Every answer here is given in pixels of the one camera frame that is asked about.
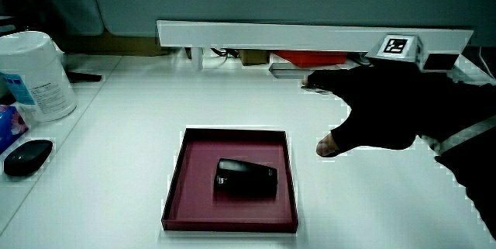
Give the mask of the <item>person's right hand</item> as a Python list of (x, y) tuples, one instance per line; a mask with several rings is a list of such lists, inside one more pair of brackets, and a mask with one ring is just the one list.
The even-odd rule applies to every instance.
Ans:
[(495, 87), (455, 81), (427, 66), (418, 36), (388, 34), (367, 55), (367, 64), (313, 71), (302, 87), (330, 92), (349, 116), (320, 140), (316, 151), (335, 157), (356, 147), (403, 150), (416, 137), (437, 154), (495, 137)]

